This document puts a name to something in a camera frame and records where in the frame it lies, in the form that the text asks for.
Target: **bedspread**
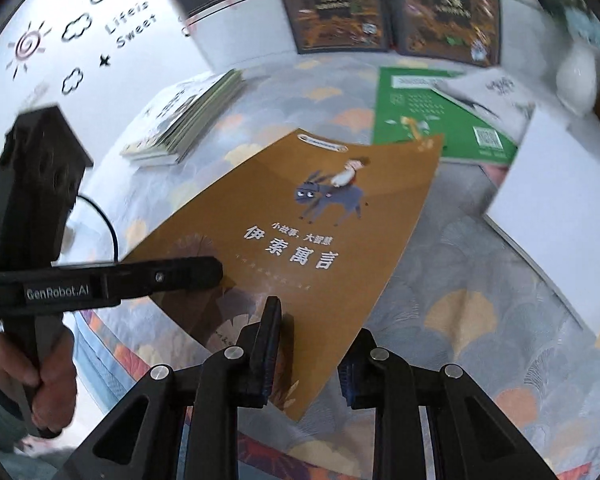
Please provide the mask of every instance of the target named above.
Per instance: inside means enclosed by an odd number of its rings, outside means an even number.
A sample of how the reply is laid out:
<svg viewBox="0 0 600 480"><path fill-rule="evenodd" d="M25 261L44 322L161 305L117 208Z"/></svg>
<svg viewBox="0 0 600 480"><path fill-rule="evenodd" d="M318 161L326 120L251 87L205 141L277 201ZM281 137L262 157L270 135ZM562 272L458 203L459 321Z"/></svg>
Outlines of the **bedspread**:
<svg viewBox="0 0 600 480"><path fill-rule="evenodd" d="M248 69L246 90L183 163L136 170L116 155L124 142L119 139L84 192L109 216L125 254L205 187L297 127L369 142L378 66L397 59L304 56ZM366 327L380 346L412 365L461 365L555 472L595 478L600 336L583 331L482 220L494 193L480 167L441 163ZM77 206L70 225L76 237L66 261L111 257L109 233L93 212ZM152 365L183 368L209 355L147 298L80 315L136 380ZM298 423L267 406L242 410L239 429L240 460L273 477L371 476L374 412L348 409L335 373Z"/></svg>

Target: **white board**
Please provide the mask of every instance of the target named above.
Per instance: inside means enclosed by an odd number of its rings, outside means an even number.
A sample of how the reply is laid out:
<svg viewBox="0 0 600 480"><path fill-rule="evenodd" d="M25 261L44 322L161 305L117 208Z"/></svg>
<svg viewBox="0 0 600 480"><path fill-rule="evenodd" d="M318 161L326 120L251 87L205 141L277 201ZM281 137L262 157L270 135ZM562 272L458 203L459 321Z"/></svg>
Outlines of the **white board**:
<svg viewBox="0 0 600 480"><path fill-rule="evenodd" d="M598 335L600 163L544 111L485 218Z"/></svg>

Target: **metal rivet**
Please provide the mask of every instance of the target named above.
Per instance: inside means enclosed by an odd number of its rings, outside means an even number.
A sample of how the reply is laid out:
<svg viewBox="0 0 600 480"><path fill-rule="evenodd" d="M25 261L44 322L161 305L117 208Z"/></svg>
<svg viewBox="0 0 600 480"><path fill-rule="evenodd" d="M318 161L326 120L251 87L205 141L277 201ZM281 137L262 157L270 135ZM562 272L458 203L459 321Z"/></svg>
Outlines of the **metal rivet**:
<svg viewBox="0 0 600 480"><path fill-rule="evenodd" d="M374 361L386 361L389 358L389 352L384 348L374 348L369 355Z"/></svg>
<svg viewBox="0 0 600 480"><path fill-rule="evenodd" d="M458 365L447 365L445 366L445 374L452 379L460 378L462 377L462 368Z"/></svg>
<svg viewBox="0 0 600 480"><path fill-rule="evenodd" d="M169 375L169 369L166 366L158 365L151 370L151 378L154 381L159 381Z"/></svg>
<svg viewBox="0 0 600 480"><path fill-rule="evenodd" d="M224 351L224 357L227 359L240 359L244 355L244 350L239 346L229 346Z"/></svg>

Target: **human hand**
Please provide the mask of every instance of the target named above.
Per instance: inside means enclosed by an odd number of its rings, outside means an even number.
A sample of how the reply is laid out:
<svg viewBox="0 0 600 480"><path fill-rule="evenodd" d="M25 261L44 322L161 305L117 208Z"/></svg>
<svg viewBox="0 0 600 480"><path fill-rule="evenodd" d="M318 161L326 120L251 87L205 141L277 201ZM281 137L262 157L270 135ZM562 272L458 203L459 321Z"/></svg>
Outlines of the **human hand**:
<svg viewBox="0 0 600 480"><path fill-rule="evenodd" d="M11 400L17 401L13 381L40 387L31 410L31 420L37 428L49 428L57 433L74 418L77 373L73 353L74 335L65 327L38 371L14 343L0 332L0 389Z"/></svg>

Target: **sun drawing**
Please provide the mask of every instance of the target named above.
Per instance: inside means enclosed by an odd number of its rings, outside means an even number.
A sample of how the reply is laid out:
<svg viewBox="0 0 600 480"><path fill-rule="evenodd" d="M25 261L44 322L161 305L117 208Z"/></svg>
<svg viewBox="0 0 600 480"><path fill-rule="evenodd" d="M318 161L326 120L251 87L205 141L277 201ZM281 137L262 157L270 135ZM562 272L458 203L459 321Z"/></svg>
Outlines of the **sun drawing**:
<svg viewBox="0 0 600 480"><path fill-rule="evenodd" d="M18 73L20 66L23 67L25 72L29 69L27 66L27 60L33 56L35 52L42 54L46 50L45 47L41 46L42 38L51 32L51 28L49 27L49 30L42 32L43 25L45 25L45 22L40 23L38 28L31 30L31 22L29 22L29 27L27 27L27 30L20 37L18 42L13 43L13 41L10 41L7 44L8 48L15 47L15 58L8 62L6 67L7 70L10 69L15 62L15 70L13 71L12 80L16 79L16 74Z"/></svg>

